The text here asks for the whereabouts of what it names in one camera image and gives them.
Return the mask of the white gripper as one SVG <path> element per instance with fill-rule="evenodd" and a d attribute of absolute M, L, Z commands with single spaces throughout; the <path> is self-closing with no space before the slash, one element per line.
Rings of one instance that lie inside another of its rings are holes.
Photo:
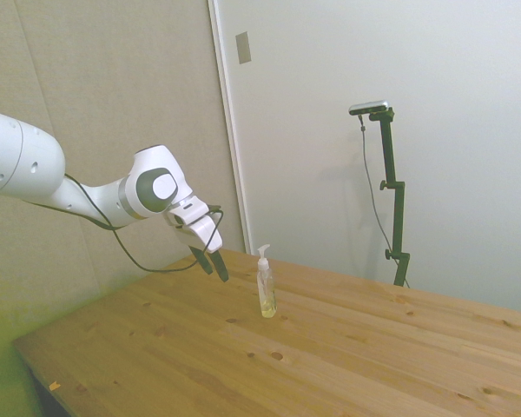
<path fill-rule="evenodd" d="M 208 214 L 198 221 L 175 228 L 175 234 L 184 245 L 189 249 L 196 262 L 201 266 L 207 275 L 214 271 L 205 256 L 204 250 L 211 254 L 211 261 L 214 268 L 223 282 L 229 279 L 228 270 L 221 256 L 219 249 L 222 247 L 222 238 L 218 230 L 222 214 Z"/>

